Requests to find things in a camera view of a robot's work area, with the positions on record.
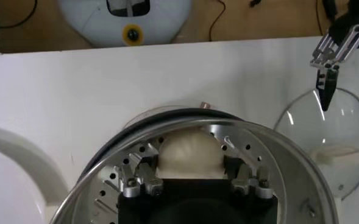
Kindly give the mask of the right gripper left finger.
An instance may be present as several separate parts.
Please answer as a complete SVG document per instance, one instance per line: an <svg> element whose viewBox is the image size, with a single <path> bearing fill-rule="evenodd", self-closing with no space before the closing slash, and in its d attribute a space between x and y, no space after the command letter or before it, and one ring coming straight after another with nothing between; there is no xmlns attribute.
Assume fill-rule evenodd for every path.
<svg viewBox="0 0 359 224"><path fill-rule="evenodd" d="M157 155L139 153L130 153L123 159L118 175L119 189L124 197L158 196L163 192L163 180L156 174L157 161Z"/></svg>

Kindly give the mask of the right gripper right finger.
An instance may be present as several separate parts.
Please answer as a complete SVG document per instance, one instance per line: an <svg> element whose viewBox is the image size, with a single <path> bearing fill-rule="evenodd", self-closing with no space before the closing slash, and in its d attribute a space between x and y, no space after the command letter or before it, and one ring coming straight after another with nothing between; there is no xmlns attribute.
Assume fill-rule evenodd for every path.
<svg viewBox="0 0 359 224"><path fill-rule="evenodd" d="M259 167L254 175L253 168L241 158L225 156L224 169L224 175L231 181L234 192L243 196L254 194L261 200L273 198L274 193L269 186L269 172L266 167Z"/></svg>

